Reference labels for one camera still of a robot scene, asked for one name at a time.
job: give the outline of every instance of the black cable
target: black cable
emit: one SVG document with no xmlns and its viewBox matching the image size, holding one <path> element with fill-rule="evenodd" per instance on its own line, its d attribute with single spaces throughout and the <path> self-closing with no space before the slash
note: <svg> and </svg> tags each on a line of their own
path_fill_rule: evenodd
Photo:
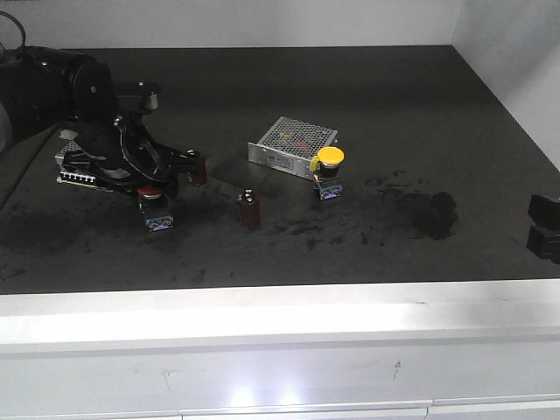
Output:
<svg viewBox="0 0 560 420">
<path fill-rule="evenodd" d="M 27 40 L 27 34 L 25 33 L 25 28 L 15 17 L 13 17 L 7 11 L 0 10 L 0 16 L 4 16 L 11 20 L 15 26 L 19 29 L 19 33 L 21 34 L 21 45 L 19 46 L 19 53 L 23 54 L 25 49 L 25 41 Z"/>
</svg>

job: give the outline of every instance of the brown capacitor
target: brown capacitor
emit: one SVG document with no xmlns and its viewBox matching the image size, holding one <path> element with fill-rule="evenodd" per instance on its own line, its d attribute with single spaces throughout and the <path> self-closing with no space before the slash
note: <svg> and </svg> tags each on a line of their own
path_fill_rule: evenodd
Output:
<svg viewBox="0 0 560 420">
<path fill-rule="evenodd" d="M 253 190 L 243 190 L 237 198 L 241 225 L 247 229 L 257 229 L 261 226 L 261 200 Z"/>
<path fill-rule="evenodd" d="M 197 163 L 197 174 L 189 174 L 189 182 L 193 186 L 203 186 L 207 181 L 207 165 L 204 159 L 201 157 Z"/>
</svg>

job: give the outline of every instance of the red component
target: red component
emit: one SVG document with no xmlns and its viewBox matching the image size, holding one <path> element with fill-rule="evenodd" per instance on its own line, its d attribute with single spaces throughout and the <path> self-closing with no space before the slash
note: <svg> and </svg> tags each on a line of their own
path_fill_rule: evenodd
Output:
<svg viewBox="0 0 560 420">
<path fill-rule="evenodd" d="M 208 181 L 208 177 L 207 164 L 202 157 L 197 162 L 196 171 L 197 175 L 192 175 L 191 173 L 189 173 L 189 182 L 193 186 L 203 186 Z"/>
<path fill-rule="evenodd" d="M 143 186 L 142 188 L 138 188 L 136 190 L 139 194 L 143 195 L 143 196 L 150 196 L 150 195 L 158 195 L 161 194 L 161 190 L 157 189 L 155 186 L 153 185 L 147 185 L 147 186 Z"/>
</svg>

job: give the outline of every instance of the white wall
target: white wall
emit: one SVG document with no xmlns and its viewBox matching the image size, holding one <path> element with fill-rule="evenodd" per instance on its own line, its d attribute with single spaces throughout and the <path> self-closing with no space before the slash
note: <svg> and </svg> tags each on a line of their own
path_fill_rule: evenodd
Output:
<svg viewBox="0 0 560 420">
<path fill-rule="evenodd" d="M 460 5 L 461 0 L 41 0 L 4 1 L 0 9 L 22 21 L 29 44 L 58 48 L 394 46 L 450 44 Z"/>
<path fill-rule="evenodd" d="M 560 168 L 560 2 L 465 0 L 453 44 Z"/>
</svg>

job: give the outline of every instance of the electrolytic capacitor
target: electrolytic capacitor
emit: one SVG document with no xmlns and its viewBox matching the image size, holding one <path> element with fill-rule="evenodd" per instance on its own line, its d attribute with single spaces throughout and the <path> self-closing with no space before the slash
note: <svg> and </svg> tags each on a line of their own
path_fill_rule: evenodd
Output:
<svg viewBox="0 0 560 420">
<path fill-rule="evenodd" d="M 261 200 L 253 190 L 243 190 L 237 198 L 241 225 L 245 228 L 257 229 L 261 226 Z"/>
</svg>

